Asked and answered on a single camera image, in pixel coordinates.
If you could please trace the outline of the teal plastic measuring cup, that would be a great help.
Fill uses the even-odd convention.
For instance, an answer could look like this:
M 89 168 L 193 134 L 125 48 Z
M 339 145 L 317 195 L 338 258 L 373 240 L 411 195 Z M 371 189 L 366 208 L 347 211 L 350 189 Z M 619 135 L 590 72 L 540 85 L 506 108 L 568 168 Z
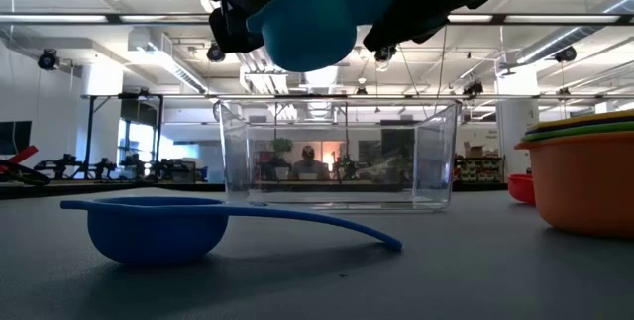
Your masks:
M 357 27 L 375 23 L 392 0 L 270 0 L 246 21 L 263 36 L 272 62 L 291 72 L 338 63 L 353 49 Z

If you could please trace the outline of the red plastic measuring cup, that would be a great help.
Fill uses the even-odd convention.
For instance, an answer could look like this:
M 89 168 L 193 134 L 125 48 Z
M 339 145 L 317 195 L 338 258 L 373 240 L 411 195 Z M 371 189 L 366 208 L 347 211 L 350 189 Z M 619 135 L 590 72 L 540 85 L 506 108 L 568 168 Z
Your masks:
M 517 201 L 535 206 L 534 182 L 531 174 L 510 174 L 507 177 L 509 194 Z

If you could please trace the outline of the green plastic measuring cup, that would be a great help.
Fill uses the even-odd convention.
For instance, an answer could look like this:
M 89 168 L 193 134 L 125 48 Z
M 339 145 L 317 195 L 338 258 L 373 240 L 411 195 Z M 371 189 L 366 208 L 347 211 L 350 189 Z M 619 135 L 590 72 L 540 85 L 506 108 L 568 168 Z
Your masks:
M 521 141 L 535 142 L 535 141 L 541 141 L 541 140 L 547 140 L 547 139 L 553 139 L 553 138 L 580 136 L 580 135 L 587 135 L 587 134 L 623 132 L 623 131 L 634 131 L 634 121 L 587 125 L 587 126 L 579 126 L 579 127 L 570 127 L 570 128 L 554 130 L 554 131 L 538 132 L 538 133 L 528 134 L 524 136 L 521 139 Z

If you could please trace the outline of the purple plastic measuring cup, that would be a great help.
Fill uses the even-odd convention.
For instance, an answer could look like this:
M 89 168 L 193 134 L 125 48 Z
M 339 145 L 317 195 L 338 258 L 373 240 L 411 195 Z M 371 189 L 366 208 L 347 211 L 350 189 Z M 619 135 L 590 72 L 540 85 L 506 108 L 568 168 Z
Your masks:
M 536 133 L 545 133 L 552 132 L 557 130 L 563 130 L 567 128 L 575 128 L 575 127 L 584 127 L 584 126 L 592 126 L 599 124 L 609 124 L 609 123 L 619 123 L 619 122 L 634 122 L 634 115 L 623 115 L 623 116 L 612 116 L 610 118 L 599 118 L 599 119 L 585 119 L 585 120 L 562 120 L 562 121 L 553 121 L 543 124 L 538 124 L 530 127 L 526 131 L 526 135 L 532 135 Z

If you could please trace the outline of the blue plastic measuring cup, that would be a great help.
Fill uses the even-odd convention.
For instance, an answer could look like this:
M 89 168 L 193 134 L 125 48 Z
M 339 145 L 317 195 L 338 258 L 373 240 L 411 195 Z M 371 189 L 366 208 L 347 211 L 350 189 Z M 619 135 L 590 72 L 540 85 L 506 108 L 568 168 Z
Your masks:
M 231 217 L 278 218 L 356 231 L 400 251 L 402 242 L 366 225 L 306 208 L 199 197 L 139 196 L 63 200 L 64 210 L 87 213 L 94 247 L 124 265 L 166 266 L 196 261 L 222 240 Z

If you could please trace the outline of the yellow plastic measuring cup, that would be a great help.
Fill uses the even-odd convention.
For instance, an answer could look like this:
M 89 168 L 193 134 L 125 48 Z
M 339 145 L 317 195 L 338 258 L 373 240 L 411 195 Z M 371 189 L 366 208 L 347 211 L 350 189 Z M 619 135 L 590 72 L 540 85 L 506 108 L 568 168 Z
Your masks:
M 625 119 L 634 119 L 634 109 L 601 113 L 601 114 L 592 114 L 592 115 L 585 115 L 585 116 L 577 116 L 573 118 L 561 119 L 561 120 L 549 121 L 549 122 L 540 122 L 528 127 L 527 130 L 534 131 L 539 129 L 557 128 L 559 126 L 566 126 L 566 125 L 578 125 L 578 124 L 590 123 L 595 121 L 604 121 L 604 120 L 621 121 Z

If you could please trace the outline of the clear plastic basket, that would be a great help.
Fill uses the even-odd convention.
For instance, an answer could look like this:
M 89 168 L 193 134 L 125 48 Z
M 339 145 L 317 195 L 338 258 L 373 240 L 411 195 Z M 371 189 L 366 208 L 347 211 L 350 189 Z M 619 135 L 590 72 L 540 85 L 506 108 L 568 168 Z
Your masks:
M 337 99 L 219 100 L 225 189 L 232 201 L 332 212 L 434 212 L 452 196 L 461 106 Z M 329 180 L 278 179 L 271 142 L 287 138 L 294 164 L 309 145 Z

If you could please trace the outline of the green potted plant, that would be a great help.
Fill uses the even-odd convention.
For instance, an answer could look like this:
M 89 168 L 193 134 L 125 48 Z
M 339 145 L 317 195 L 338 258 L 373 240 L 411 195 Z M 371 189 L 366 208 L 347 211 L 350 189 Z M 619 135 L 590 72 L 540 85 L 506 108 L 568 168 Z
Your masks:
M 287 138 L 275 138 L 271 145 L 273 147 L 273 157 L 269 164 L 273 167 L 274 175 L 278 179 L 287 179 L 292 164 L 284 159 L 284 155 L 293 149 L 293 142 Z

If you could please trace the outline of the person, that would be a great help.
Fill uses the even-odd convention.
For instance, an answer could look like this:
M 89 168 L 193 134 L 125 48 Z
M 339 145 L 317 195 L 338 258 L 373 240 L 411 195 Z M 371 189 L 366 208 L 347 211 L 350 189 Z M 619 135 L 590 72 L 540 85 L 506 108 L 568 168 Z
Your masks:
M 328 167 L 315 159 L 314 149 L 306 145 L 301 151 L 301 160 L 295 162 L 288 175 L 289 180 L 329 180 Z

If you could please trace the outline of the shelf with small bins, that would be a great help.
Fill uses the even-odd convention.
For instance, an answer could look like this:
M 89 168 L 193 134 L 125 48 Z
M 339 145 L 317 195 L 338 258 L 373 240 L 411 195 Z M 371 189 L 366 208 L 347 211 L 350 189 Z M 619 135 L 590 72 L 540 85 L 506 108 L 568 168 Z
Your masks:
M 465 158 L 454 160 L 454 181 L 466 183 L 501 183 L 503 161 L 499 157 Z

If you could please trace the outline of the red and black tool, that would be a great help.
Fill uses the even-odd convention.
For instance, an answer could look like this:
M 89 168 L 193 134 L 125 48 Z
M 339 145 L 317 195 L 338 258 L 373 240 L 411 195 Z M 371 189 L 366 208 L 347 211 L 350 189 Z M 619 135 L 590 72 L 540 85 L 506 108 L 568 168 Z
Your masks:
M 38 149 L 28 146 L 7 160 L 0 160 L 0 183 L 21 182 L 31 186 L 45 186 L 50 180 L 42 173 L 21 165 L 21 162 L 33 156 Z

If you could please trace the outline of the silver ventilation duct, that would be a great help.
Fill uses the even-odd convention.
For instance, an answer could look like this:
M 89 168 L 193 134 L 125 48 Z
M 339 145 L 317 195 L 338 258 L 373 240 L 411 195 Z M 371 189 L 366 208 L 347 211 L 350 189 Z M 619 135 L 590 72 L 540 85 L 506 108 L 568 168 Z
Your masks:
M 634 13 L 634 0 L 604 0 L 589 10 L 591 14 Z M 557 53 L 603 29 L 603 26 L 564 26 L 533 45 L 520 50 L 511 67 L 532 64 Z

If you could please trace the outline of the black metal frame stand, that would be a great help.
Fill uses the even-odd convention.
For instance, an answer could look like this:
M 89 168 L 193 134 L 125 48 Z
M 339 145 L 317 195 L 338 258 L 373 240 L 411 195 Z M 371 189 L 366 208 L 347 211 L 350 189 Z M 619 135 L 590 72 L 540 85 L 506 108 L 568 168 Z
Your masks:
M 77 169 L 77 172 L 81 172 L 83 174 L 84 180 L 90 179 L 90 159 L 91 159 L 91 147 L 92 147 L 92 134 L 93 134 L 93 124 L 94 124 L 94 115 L 100 110 L 108 101 L 111 99 L 118 100 L 136 100 L 137 102 L 141 100 L 148 99 L 157 99 L 158 100 L 158 121 L 156 124 L 156 135 L 154 138 L 153 146 L 154 146 L 154 159 L 151 161 L 151 164 L 157 164 L 159 162 L 159 147 L 161 141 L 161 132 L 162 132 L 162 123 L 163 123 L 163 112 L 164 112 L 164 94 L 155 94 L 149 92 L 143 93 L 128 93 L 121 92 L 119 94 L 110 94 L 110 95 L 92 95 L 85 94 L 81 96 L 82 99 L 87 99 L 89 101 L 88 105 L 88 120 L 87 120 L 87 130 L 86 130 L 86 142 L 85 142 L 85 157 L 83 164 Z

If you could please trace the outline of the black wall monitor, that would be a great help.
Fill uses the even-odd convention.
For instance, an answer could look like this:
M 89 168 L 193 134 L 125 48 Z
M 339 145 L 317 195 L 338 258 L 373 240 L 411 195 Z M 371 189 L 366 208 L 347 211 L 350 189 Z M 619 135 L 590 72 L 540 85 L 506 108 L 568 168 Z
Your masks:
M 31 121 L 0 122 L 0 156 L 13 156 L 31 144 Z

